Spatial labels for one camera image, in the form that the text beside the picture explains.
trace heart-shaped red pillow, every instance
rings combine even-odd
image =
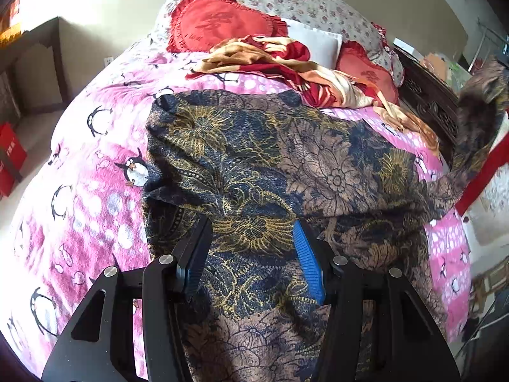
[[[237,3],[237,0],[182,0],[171,14],[167,51],[208,52],[224,39],[262,34],[288,35],[285,22]]]

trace metal screw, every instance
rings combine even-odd
[[[104,275],[106,277],[112,277],[118,272],[119,270],[115,266],[106,267],[104,269]]]
[[[174,257],[171,254],[164,254],[159,258],[161,264],[170,264],[173,262]]]
[[[345,256],[335,256],[333,262],[337,266],[345,266],[348,264],[348,259]]]
[[[399,279],[403,275],[403,273],[401,273],[401,270],[398,269],[397,267],[391,267],[389,269],[389,274],[393,276],[395,279]]]

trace red bag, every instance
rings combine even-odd
[[[26,152],[8,123],[0,126],[0,148],[5,151],[14,168],[19,171],[26,159]],[[0,195],[9,196],[13,186],[14,177],[9,173],[5,164],[0,162]]]

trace white fabric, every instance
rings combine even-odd
[[[335,69],[343,37],[341,34],[324,32],[295,20],[282,18],[288,25],[288,37],[304,44],[310,51],[310,60],[320,66]]]

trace dark wooden cabinet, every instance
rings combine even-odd
[[[405,68],[400,98],[435,131],[440,152],[451,166],[457,136],[457,96],[413,57],[395,48]]]

